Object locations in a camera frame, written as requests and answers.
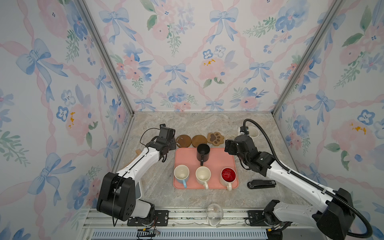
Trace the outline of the white speckled mug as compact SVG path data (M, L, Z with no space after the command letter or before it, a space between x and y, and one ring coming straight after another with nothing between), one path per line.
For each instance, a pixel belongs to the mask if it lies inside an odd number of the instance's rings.
M249 127L248 127L248 132L249 132L249 136L250 136L252 139L256 139L257 137L260 136L260 131L259 131L259 129L256 128L256 127L249 126Z

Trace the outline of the brown wooden coaster white streak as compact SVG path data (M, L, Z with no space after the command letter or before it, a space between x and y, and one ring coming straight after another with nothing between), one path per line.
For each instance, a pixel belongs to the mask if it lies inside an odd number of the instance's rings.
M188 148L192 144L192 139L188 135L179 135L176 138L176 145L179 148Z

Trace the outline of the plain brown wooden coaster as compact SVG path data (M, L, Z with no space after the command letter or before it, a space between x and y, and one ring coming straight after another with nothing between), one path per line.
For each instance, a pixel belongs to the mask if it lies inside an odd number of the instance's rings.
M201 144L207 144L207 138L203 135L196 135L192 138L193 147L197 148Z

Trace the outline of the cork paw print coaster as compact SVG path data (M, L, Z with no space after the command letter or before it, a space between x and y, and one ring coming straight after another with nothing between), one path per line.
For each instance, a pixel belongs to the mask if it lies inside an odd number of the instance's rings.
M225 137L219 132L208 133L207 142L217 147L225 143Z

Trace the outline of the cream mug blue handle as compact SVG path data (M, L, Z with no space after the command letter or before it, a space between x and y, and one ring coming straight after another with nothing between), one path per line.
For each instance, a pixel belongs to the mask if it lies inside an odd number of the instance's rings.
M174 169L174 177L177 182L181 183L183 187L187 188L187 182L189 180L190 170L186 165L178 165Z

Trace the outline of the white mug red interior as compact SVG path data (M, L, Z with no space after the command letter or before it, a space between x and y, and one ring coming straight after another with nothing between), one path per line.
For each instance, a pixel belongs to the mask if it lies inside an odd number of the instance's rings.
M232 191L233 183L237 179L236 171L232 168L224 168L220 173L220 183L227 188L228 191Z

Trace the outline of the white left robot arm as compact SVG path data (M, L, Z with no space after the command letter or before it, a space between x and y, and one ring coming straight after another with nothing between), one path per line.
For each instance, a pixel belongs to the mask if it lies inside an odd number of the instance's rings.
M176 149L176 130L161 124L159 131L130 164L103 178L96 209L112 217L114 224L132 220L149 226L156 221L154 204L137 199L136 185L154 164L164 163L168 153Z

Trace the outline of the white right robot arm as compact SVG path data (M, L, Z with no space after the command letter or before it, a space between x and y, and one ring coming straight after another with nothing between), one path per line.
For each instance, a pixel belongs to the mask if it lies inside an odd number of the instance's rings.
M332 240L346 238L357 216L351 209L353 201L348 191L333 190L301 175L276 156L259 151L247 135L226 140L225 152L237 156L247 170L277 181L309 202L308 206L289 206L272 201L265 210L274 220L316 227Z

